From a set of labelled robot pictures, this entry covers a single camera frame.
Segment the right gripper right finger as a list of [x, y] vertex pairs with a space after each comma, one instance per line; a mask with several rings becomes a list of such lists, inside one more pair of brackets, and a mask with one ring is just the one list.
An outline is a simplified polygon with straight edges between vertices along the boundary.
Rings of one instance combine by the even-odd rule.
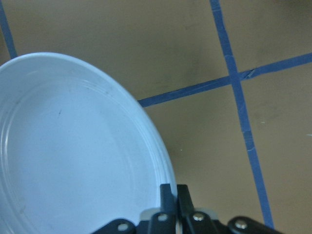
[[187, 185], [177, 185], [177, 198], [184, 234], [281, 234], [246, 216], [236, 216], [226, 225], [204, 211], [195, 209]]

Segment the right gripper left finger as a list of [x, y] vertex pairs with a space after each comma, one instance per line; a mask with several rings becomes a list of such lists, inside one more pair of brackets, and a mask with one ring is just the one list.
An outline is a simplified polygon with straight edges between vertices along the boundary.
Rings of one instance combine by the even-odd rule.
[[100, 229], [96, 234], [175, 234], [176, 202], [170, 184], [160, 185], [160, 211], [150, 219], [142, 220], [138, 225], [127, 219], [115, 219]]

